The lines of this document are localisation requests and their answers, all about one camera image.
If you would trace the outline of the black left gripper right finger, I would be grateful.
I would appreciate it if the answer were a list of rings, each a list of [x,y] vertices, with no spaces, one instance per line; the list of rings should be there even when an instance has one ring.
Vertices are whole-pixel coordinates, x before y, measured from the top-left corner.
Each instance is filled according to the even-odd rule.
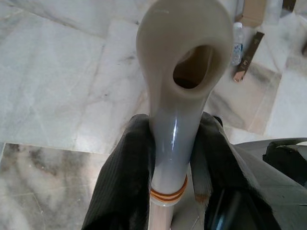
[[[252,230],[248,181],[220,118],[203,113],[190,159],[192,185],[175,209],[173,230]]]

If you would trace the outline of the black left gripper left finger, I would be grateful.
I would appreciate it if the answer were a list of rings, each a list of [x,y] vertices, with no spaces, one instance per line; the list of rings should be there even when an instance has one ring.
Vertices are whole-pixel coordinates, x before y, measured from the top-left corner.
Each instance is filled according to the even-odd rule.
[[[149,117],[134,115],[100,170],[82,229],[146,230],[154,166]]]

